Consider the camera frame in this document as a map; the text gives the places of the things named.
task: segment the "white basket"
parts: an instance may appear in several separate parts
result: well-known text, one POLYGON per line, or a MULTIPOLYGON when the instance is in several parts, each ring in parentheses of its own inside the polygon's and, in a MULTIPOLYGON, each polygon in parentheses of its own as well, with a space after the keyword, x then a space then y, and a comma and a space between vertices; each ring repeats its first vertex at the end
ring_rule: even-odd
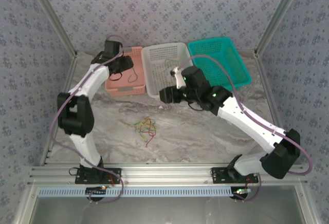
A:
MULTIPOLYGON (((142 49, 142 60, 146 89, 152 98, 159 98, 159 91, 176 85, 175 78, 170 71, 190 57, 189 50, 184 43, 166 43, 145 47, 142 49)), ((192 66, 189 61, 184 68, 192 66)))

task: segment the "teal basket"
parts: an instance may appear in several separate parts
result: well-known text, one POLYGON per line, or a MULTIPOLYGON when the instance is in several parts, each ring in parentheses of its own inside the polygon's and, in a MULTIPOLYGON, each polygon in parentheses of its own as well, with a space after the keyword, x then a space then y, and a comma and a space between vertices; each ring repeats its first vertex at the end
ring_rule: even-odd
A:
MULTIPOLYGON (((211 38, 190 42, 188 48, 191 56, 206 54, 221 63, 230 75, 236 89, 251 83, 251 76, 230 38, 211 38)), ((232 90, 227 77, 212 60, 195 58, 193 63, 202 69, 211 86, 221 85, 232 90)))

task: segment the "patterned wallpaper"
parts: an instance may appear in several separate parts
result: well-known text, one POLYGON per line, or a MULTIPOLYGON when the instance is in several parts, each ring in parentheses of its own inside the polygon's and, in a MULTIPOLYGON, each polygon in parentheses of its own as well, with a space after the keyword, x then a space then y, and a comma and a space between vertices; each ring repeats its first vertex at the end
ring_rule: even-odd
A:
POLYGON ((311 154, 320 215, 329 223, 329 0, 294 0, 262 60, 286 128, 311 154))
POLYGON ((71 57, 37 0, 0 3, 0 223, 38 165, 71 57))
POLYGON ((109 34, 129 46, 228 36, 253 49, 279 0, 50 0, 76 50, 102 50, 109 34))

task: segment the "white marble table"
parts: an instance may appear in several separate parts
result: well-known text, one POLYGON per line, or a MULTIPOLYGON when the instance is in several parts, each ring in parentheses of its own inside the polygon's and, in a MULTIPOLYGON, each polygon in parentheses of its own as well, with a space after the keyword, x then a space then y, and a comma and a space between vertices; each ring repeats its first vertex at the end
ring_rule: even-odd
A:
MULTIPOLYGON (((72 81, 75 86, 89 68, 93 56, 79 52, 72 81)), ((272 121, 264 88, 253 59, 243 58, 252 83, 239 89, 243 103, 272 121)), ((258 144, 229 122, 210 112, 193 111, 187 103, 163 104, 147 94, 112 98, 102 86, 92 101, 96 148, 104 162, 229 162, 237 154, 260 151, 258 144), (151 117, 157 135, 145 147, 129 124, 151 117)), ((74 146, 59 130, 57 139, 74 146)), ((78 162, 73 152, 54 145, 48 162, 78 162)))

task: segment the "plastic basket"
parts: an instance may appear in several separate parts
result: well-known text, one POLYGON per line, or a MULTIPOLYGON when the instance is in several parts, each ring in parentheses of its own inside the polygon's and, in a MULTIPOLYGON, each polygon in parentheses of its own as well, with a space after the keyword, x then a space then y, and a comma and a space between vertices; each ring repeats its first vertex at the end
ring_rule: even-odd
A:
POLYGON ((125 48, 124 55, 129 55, 134 62, 134 69, 126 70, 122 73, 122 77, 118 81, 111 81, 110 79, 120 78, 120 74, 114 74, 105 81, 105 90, 113 97, 137 95, 145 93, 145 77, 143 71, 143 63, 141 58, 142 47, 125 48))
MULTIPOLYGON (((236 88, 251 83, 251 76, 230 38, 211 38, 190 42, 188 48, 191 56, 206 54, 221 63, 236 88)), ((193 59, 193 63, 202 69, 211 86, 221 85, 232 90, 227 77, 214 62, 207 58, 196 58, 193 59)))
MULTIPOLYGON (((190 57, 184 43, 166 43, 142 49, 146 88, 150 97, 159 98, 159 91, 176 85, 170 71, 190 57)), ((190 61, 185 67, 192 66, 190 61)))

